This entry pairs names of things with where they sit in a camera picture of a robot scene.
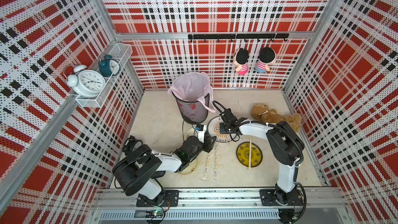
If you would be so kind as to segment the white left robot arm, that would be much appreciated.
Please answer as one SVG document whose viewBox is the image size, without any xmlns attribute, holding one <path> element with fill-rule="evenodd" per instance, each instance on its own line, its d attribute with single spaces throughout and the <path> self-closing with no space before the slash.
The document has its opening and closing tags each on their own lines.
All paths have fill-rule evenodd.
<svg viewBox="0 0 398 224">
<path fill-rule="evenodd" d="M 127 144 L 123 147 L 125 157 L 114 166 L 112 173 L 126 196 L 139 194 L 148 204 L 160 206 L 167 197 L 157 179 L 167 171 L 184 171 L 201 152 L 211 152 L 216 139 L 207 131 L 199 137 L 189 136 L 172 154 L 154 151 L 146 144 L 137 148 Z"/>
</svg>

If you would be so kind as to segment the bare wooden chopsticks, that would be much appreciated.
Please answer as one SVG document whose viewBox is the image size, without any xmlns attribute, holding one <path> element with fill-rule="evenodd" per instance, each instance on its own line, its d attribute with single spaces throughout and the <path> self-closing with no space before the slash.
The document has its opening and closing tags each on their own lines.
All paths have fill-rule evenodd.
<svg viewBox="0 0 398 224">
<path fill-rule="evenodd" d="M 252 157 L 252 137 L 249 137 L 249 160 L 248 160 L 248 170 L 251 171 L 251 157 Z"/>
</svg>

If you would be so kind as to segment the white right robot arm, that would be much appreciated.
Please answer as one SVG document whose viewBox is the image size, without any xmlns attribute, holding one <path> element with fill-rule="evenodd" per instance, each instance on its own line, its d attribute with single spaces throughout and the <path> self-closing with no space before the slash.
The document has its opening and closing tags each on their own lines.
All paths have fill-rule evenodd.
<svg viewBox="0 0 398 224">
<path fill-rule="evenodd" d="M 275 201 L 280 205 L 287 205 L 297 194 L 297 175 L 299 166 L 304 161 L 304 143 L 285 121 L 270 124 L 246 118 L 238 119 L 229 108 L 219 112 L 222 119 L 221 130 L 227 134 L 248 135 L 268 141 L 279 162 Z"/>
</svg>

